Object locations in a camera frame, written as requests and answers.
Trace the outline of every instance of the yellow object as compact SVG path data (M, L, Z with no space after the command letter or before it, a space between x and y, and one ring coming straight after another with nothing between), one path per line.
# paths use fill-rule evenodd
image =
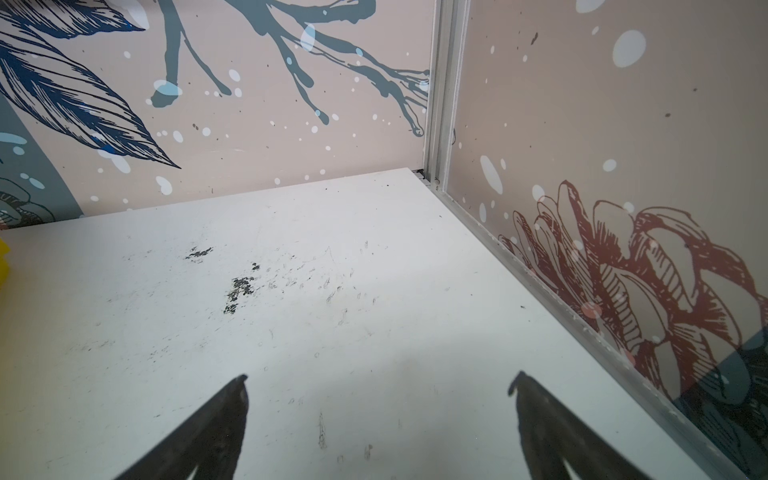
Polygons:
M0 239L0 286L2 286L2 283L5 282L5 278L8 276L8 264L5 262L3 255L10 251L11 249L8 248L8 245Z

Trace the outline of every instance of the scuff mark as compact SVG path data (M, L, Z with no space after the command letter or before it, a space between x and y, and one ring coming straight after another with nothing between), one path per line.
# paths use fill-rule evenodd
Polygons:
M320 450L325 450L328 448L328 445L326 444L326 424L323 423L322 412L320 412L320 420L319 420L318 426L320 428L320 436L317 440L317 445L320 445Z

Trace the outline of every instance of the white surface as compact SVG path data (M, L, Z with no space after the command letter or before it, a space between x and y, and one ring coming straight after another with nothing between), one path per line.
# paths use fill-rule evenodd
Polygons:
M653 478L704 478L407 170L2 236L2 478L112 478L241 373L236 478L528 478L520 369Z

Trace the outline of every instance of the leaf drawing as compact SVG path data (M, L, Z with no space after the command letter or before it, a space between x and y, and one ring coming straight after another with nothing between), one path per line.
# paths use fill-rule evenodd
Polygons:
M177 167L125 100L2 10L0 70L3 95L44 125L91 148Z
M56 38L100 31L142 31L104 0L0 0L0 10Z

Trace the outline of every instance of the blue leaf illustration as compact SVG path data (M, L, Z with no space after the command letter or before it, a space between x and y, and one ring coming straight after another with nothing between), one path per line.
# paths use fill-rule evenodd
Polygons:
M56 38L93 35L99 31L142 31L104 0L0 0L22 24Z
M83 145L177 167L103 81L0 11L0 92Z

